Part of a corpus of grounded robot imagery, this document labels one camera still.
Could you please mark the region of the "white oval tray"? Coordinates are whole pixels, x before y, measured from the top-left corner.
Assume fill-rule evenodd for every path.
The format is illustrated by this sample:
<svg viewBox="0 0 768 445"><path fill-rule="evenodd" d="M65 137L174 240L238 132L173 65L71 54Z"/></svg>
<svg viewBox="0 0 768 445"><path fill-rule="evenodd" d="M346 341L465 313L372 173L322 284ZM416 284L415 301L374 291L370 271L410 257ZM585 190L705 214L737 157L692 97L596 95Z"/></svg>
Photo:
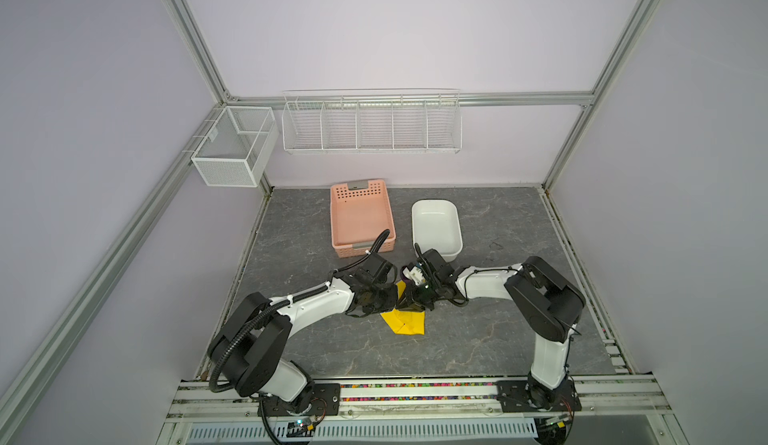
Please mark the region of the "white oval tray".
<svg viewBox="0 0 768 445"><path fill-rule="evenodd" d="M446 262L454 261L463 250L458 209L443 199L416 201L411 208L412 243L422 252L435 249Z"/></svg>

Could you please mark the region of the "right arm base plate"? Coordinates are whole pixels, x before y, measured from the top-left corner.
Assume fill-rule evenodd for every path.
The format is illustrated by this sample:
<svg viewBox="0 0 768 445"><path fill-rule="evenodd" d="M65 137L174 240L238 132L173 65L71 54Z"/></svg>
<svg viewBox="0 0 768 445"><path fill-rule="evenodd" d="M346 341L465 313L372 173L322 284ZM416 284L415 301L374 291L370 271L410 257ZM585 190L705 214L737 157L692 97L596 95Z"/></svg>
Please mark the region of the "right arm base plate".
<svg viewBox="0 0 768 445"><path fill-rule="evenodd" d="M578 412L582 405L575 385L564 380L550 390L527 379L501 380L496 383L497 400L504 413Z"/></svg>

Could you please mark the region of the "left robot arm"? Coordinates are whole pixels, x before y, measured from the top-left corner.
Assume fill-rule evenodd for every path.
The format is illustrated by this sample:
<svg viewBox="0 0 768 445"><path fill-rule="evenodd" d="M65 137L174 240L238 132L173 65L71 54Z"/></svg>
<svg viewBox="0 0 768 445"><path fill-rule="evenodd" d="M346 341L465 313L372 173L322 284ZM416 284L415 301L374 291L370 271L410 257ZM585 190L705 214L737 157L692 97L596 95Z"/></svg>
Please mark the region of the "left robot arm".
<svg viewBox="0 0 768 445"><path fill-rule="evenodd" d="M317 286L272 298L254 292L243 299L209 344L208 389L288 403L308 395L309 374L283 358L289 339L331 316L366 318L396 308L394 265L379 254L389 235L383 230L360 259L332 270Z"/></svg>

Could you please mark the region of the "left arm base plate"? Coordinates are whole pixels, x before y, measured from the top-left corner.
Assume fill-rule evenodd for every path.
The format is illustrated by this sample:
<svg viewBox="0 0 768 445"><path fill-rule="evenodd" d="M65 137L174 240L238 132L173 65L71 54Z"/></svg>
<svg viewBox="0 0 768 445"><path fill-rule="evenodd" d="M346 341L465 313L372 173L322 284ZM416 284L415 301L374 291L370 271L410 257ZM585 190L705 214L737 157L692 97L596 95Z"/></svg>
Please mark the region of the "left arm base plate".
<svg viewBox="0 0 768 445"><path fill-rule="evenodd" d="M311 382L292 401L277 396L263 399L267 417L336 416L341 404L341 384L337 382Z"/></svg>

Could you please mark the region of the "yellow paper napkin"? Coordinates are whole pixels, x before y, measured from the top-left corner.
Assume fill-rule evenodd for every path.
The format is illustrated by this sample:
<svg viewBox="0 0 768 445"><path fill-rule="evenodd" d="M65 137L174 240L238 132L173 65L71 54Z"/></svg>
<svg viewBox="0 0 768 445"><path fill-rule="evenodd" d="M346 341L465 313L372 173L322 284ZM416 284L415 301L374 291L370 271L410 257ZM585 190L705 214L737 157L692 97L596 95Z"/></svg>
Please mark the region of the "yellow paper napkin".
<svg viewBox="0 0 768 445"><path fill-rule="evenodd" d="M396 306L392 311L382 312L381 318L396 335L424 335L426 313L401 310L399 306L405 297L407 283L400 280L396 286L398 292Z"/></svg>

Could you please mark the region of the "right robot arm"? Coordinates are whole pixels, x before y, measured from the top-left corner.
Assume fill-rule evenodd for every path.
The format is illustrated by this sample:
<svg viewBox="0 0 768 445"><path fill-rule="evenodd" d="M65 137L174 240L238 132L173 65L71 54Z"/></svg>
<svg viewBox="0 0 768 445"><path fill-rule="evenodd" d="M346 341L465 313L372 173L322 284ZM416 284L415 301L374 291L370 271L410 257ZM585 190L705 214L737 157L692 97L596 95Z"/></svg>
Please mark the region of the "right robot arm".
<svg viewBox="0 0 768 445"><path fill-rule="evenodd" d="M455 268L435 249L415 250L416 262L401 270L406 282L396 308L423 312L439 301L457 307L479 298L512 301L535 334L528 403L537 410L567 406L574 393L570 345L586 306L582 292L539 256L508 266Z"/></svg>

